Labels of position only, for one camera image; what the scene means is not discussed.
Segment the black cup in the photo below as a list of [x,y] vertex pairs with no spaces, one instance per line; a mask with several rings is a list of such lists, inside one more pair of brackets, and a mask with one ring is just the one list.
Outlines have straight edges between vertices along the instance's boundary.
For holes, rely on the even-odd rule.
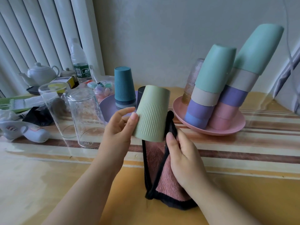
[[143,93],[144,93],[145,87],[146,87],[146,86],[140,87],[140,88],[137,90],[137,108],[138,108],[138,106],[139,106],[139,104],[140,104],[140,101],[141,101],[142,95],[143,95]]

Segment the white radiator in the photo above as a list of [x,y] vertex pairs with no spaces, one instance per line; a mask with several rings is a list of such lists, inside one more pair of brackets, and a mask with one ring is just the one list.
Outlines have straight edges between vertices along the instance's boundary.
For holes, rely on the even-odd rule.
[[26,94],[18,73],[35,62],[73,69],[70,39],[81,41],[94,78],[105,75],[92,0],[0,0],[0,90]]

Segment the fingernail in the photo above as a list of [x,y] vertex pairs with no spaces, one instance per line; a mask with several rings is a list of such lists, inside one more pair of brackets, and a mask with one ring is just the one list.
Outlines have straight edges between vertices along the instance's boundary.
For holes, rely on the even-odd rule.
[[132,120],[137,119],[137,117],[138,117],[138,115],[137,115],[137,113],[135,113],[135,112],[132,112],[131,115],[130,115],[130,118],[131,118]]
[[174,139],[173,133],[168,132],[167,135],[166,135],[166,139],[173,140]]

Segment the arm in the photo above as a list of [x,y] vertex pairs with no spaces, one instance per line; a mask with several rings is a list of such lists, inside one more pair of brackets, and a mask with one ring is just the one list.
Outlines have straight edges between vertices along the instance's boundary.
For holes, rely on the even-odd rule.
[[178,130],[178,140],[180,147],[174,136],[167,134],[171,169],[178,183],[200,207],[208,223],[259,225],[237,202],[209,181],[197,148],[181,130]]
[[116,112],[105,128],[98,154],[85,173],[43,222],[47,224],[96,224],[99,222],[112,182],[130,146],[138,115],[123,117],[135,108]]

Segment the cable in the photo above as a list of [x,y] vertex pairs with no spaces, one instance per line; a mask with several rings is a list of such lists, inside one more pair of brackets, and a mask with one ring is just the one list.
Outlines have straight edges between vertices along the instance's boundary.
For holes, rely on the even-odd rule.
[[285,0],[282,0],[282,2],[283,2],[283,8],[284,8],[284,11],[285,11],[285,16],[286,16],[287,52],[288,52],[289,60],[290,60],[290,68],[289,69],[290,69],[290,73],[291,73],[290,75],[292,77],[292,86],[293,86],[294,91],[297,95],[298,106],[299,106],[299,104],[300,104],[300,94],[298,92],[295,77],[294,77],[294,73],[293,73],[294,63],[293,63],[292,54],[291,54],[291,50],[290,50],[290,46],[289,46],[289,15],[288,15],[287,4],[286,4]]

